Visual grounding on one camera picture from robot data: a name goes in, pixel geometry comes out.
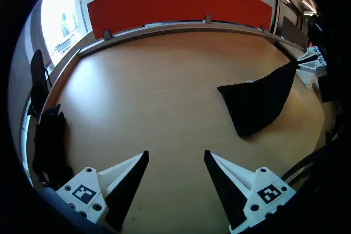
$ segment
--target building outside window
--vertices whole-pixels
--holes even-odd
[[[75,7],[75,0],[43,0],[42,30],[54,66],[84,35]]]

